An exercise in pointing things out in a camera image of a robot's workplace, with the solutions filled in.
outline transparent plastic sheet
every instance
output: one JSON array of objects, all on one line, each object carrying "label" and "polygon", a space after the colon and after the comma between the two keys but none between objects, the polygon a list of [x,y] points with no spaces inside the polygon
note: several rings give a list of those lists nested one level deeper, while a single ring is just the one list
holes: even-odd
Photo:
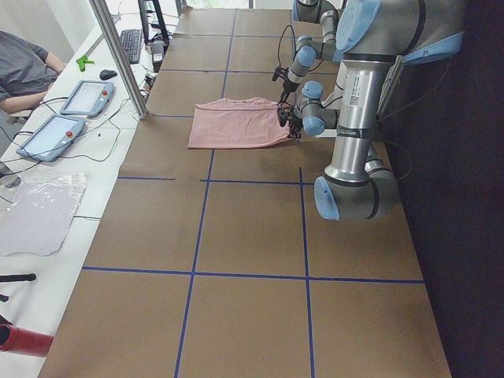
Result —
[{"label": "transparent plastic sheet", "polygon": [[59,251],[86,187],[83,173],[26,176],[0,224],[0,256]]}]

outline red cup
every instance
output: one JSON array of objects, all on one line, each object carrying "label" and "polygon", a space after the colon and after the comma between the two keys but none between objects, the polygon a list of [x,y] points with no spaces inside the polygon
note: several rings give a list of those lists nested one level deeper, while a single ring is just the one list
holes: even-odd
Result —
[{"label": "red cup", "polygon": [[5,352],[45,357],[53,338],[9,324],[0,325],[0,350]]}]

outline dark background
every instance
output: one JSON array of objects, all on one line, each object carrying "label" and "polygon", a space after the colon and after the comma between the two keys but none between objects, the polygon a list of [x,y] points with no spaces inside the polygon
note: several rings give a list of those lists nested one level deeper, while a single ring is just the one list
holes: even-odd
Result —
[{"label": "dark background", "polygon": [[[454,378],[504,377],[504,2],[468,2],[462,51],[438,89],[383,122],[411,154],[399,182]],[[384,114],[439,83],[448,61],[407,68]],[[387,146],[396,176],[408,158]]]}]

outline green object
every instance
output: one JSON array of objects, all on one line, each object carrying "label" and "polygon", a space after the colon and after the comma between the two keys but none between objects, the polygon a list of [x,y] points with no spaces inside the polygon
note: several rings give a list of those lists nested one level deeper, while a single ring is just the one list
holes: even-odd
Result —
[{"label": "green object", "polygon": [[79,59],[77,59],[76,62],[79,65],[79,70],[81,72],[86,71],[86,63],[89,63],[89,64],[94,64],[95,63],[95,61],[90,61],[89,59],[87,59],[86,55],[83,55],[82,57],[80,57]]}]

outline light blue tablet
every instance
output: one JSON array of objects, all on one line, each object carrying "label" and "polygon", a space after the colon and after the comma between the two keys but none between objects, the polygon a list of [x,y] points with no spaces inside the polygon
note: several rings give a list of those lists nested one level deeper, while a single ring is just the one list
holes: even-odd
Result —
[{"label": "light blue tablet", "polygon": [[80,118],[50,116],[16,152],[39,161],[57,158],[79,136],[86,122]]},{"label": "light blue tablet", "polygon": [[114,86],[109,81],[81,80],[61,107],[63,115],[96,117],[109,104]]}]

